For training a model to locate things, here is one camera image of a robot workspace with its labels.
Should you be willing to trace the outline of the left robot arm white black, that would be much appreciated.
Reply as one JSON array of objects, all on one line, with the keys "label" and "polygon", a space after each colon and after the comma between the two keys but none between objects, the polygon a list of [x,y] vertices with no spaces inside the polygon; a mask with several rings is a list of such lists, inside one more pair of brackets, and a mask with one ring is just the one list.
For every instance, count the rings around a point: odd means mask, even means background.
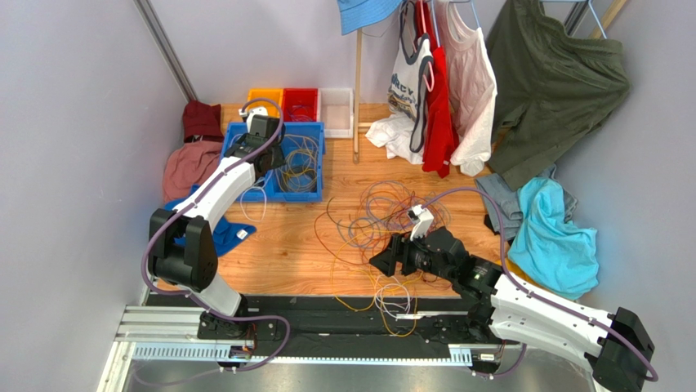
[{"label": "left robot arm white black", "polygon": [[150,217],[142,273],[176,286],[206,311],[236,320],[243,298],[217,272],[213,231],[227,209],[267,172],[283,165],[283,120],[252,110],[247,127],[226,150],[217,169],[184,202]]}]

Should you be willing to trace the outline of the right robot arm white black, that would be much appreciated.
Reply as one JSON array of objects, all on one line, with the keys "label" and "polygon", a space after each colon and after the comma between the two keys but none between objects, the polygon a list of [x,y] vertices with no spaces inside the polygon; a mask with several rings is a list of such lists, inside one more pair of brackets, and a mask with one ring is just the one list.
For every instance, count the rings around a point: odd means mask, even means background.
[{"label": "right robot arm white black", "polygon": [[393,234],[370,265],[433,274],[464,300],[471,332],[531,345],[588,371],[608,391],[641,391],[654,379],[654,343],[640,317],[623,307],[592,309],[540,290],[491,261],[471,255],[444,227],[422,238]]}]

